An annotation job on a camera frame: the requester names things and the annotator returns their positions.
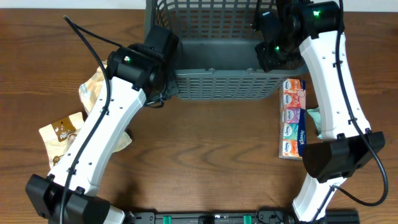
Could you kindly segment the grey plastic lattice basket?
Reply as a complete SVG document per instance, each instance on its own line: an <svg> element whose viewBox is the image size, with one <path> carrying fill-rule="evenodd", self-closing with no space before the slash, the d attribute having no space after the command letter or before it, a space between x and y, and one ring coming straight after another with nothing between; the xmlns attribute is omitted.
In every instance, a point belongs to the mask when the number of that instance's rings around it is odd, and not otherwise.
<svg viewBox="0 0 398 224"><path fill-rule="evenodd" d="M257 12L277 14L275 1L146 0L145 35L152 26L179 37L176 64L167 81L166 99L259 100L277 91L287 78L307 72L291 60L264 72L255 47L263 42L252 29Z"/></svg>

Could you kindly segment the teal small snack packet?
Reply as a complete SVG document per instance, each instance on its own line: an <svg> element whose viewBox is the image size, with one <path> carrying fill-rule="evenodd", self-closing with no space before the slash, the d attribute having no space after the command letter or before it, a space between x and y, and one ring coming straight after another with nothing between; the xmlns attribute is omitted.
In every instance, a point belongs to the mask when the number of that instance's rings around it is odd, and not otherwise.
<svg viewBox="0 0 398 224"><path fill-rule="evenodd" d="M320 109L319 108L308 109L307 113L313 119L313 122L317 129L317 138L322 139L322 119L321 119Z"/></svg>

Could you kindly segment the Kleenex tissue multipack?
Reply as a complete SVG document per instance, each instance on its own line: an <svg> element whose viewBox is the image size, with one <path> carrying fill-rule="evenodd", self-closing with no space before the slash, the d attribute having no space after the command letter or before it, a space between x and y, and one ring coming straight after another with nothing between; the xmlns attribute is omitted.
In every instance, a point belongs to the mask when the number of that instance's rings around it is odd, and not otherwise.
<svg viewBox="0 0 398 224"><path fill-rule="evenodd" d="M302 158L307 145L305 104L305 82L293 78L286 79L280 89L280 158Z"/></svg>

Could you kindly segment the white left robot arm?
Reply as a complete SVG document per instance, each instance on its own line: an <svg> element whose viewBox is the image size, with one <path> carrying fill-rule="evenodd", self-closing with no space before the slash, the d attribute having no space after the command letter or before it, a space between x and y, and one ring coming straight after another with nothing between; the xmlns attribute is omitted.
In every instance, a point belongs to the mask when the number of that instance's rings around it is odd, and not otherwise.
<svg viewBox="0 0 398 224"><path fill-rule="evenodd" d="M161 107L179 38L153 26L144 43L120 46L107 62L96 103L76 139L46 177L32 175L25 191L49 223L126 223L127 214L97 196L109 158L134 115Z"/></svg>

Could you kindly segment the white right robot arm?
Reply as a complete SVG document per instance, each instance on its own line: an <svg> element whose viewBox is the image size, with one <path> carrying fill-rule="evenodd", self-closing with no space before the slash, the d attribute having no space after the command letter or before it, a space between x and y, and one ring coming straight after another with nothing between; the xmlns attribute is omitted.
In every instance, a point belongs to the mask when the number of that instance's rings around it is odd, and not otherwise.
<svg viewBox="0 0 398 224"><path fill-rule="evenodd" d="M302 59L310 73L322 119L322 141L303 148L307 171L284 223L351 223L356 212L326 208L343 182L379 160L382 132L374 132L355 92L346 58L342 2L277 1L277 12L257 7L252 28L263 42L257 59L266 72Z"/></svg>

